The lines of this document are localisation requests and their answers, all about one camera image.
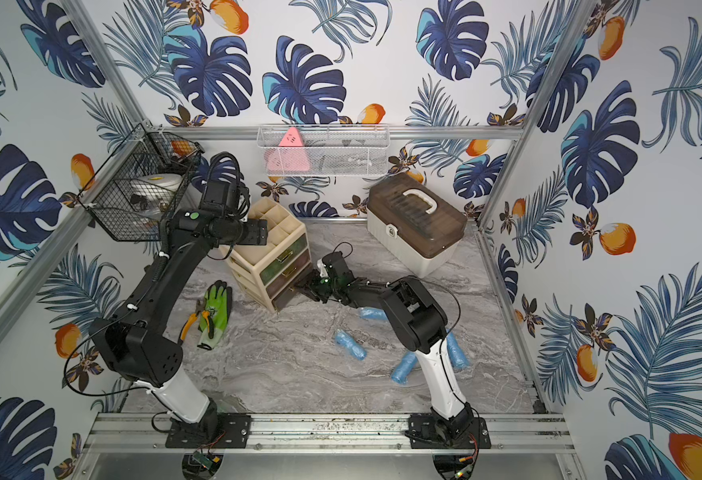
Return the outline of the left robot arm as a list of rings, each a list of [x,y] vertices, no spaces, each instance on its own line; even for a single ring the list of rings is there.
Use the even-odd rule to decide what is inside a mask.
[[[161,249],[123,305],[94,321],[90,339],[108,369],[149,390],[186,424],[213,420],[212,401],[183,369],[183,349],[164,336],[173,307],[198,264],[220,246],[264,246],[267,225],[247,220],[242,180],[209,180],[195,209],[160,223]]]

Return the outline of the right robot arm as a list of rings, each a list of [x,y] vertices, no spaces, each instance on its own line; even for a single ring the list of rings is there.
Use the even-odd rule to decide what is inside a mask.
[[[295,289],[315,302],[383,310],[397,339],[416,355],[435,419],[455,432],[471,425],[474,412],[458,386],[447,351],[447,315],[420,279],[409,275],[375,282],[357,277],[343,254],[332,252],[300,274]]]

